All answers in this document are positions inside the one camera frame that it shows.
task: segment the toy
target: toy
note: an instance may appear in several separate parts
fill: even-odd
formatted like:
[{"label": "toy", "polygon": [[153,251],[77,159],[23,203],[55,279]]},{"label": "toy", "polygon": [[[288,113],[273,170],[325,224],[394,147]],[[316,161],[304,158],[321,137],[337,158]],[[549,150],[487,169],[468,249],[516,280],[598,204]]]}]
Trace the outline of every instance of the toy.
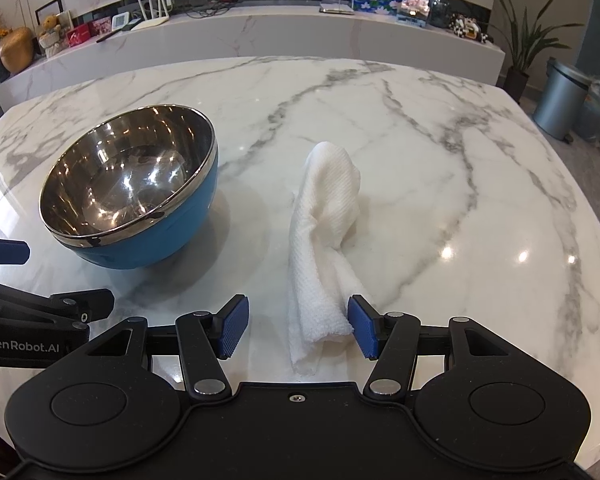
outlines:
[{"label": "toy", "polygon": [[67,48],[57,16],[53,14],[47,16],[42,22],[42,28],[44,32],[38,38],[38,43],[45,49],[47,59]]},{"label": "toy", "polygon": [[493,43],[493,38],[482,32],[480,25],[478,25],[474,18],[454,13],[451,16],[449,28],[458,38],[468,38],[469,40],[480,41],[483,44],[487,43],[487,41]]}]

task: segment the blue rubber pad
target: blue rubber pad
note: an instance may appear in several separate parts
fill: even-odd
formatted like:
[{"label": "blue rubber pad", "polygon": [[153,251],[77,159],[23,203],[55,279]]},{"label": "blue rubber pad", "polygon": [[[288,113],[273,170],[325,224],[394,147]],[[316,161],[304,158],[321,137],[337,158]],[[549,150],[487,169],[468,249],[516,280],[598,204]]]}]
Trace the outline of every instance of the blue rubber pad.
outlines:
[{"label": "blue rubber pad", "polygon": [[373,320],[353,298],[349,300],[347,319],[353,327],[353,336],[367,359],[378,358],[378,339],[374,333]]},{"label": "blue rubber pad", "polygon": [[224,320],[219,339],[220,355],[231,357],[249,323],[249,300],[244,297]]}]

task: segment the blue bowl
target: blue bowl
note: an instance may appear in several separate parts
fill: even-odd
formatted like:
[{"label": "blue bowl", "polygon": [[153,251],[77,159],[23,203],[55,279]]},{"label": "blue bowl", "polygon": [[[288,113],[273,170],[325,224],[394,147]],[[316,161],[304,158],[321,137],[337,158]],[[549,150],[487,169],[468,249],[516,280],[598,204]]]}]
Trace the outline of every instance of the blue bowl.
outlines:
[{"label": "blue bowl", "polygon": [[40,215],[85,260],[135,269],[191,239],[217,182],[216,136],[203,114],[176,105],[139,108],[69,147],[45,181]]}]

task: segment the white cloth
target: white cloth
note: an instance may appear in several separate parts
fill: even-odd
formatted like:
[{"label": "white cloth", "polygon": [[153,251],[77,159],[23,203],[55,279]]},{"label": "white cloth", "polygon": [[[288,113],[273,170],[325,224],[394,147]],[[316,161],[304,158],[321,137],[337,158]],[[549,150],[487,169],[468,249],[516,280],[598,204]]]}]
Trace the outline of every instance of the white cloth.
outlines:
[{"label": "white cloth", "polygon": [[347,302],[365,294],[340,245],[360,208],[360,172],[347,152],[317,144],[304,164],[289,229],[289,353],[296,372],[315,374],[324,341],[352,333]]}]

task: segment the white marble tabletop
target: white marble tabletop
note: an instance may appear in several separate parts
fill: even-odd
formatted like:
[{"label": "white marble tabletop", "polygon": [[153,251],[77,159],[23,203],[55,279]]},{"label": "white marble tabletop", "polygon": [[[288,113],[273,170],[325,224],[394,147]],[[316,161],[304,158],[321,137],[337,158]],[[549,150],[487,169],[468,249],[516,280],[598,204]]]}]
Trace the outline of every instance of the white marble tabletop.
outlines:
[{"label": "white marble tabletop", "polygon": [[[38,217],[40,188],[69,143],[141,105],[199,108],[215,124],[218,192],[180,253],[141,270],[93,266]],[[30,260],[0,282],[41,295],[109,287],[124,317],[171,324],[235,293],[250,327],[222,366],[239,381],[300,381],[286,347],[289,219],[302,164],[321,140],[362,174],[362,215],[344,253],[381,312],[424,324],[470,316],[573,381],[592,408],[578,461],[600,457],[600,224],[558,156],[501,90],[438,73],[353,60],[241,58],[122,73],[13,107],[0,120],[0,237]],[[358,348],[326,348],[312,380],[363,383]],[[442,371],[418,362],[416,382]],[[31,370],[0,368],[2,411]],[[160,373],[181,381],[165,360]]]}]

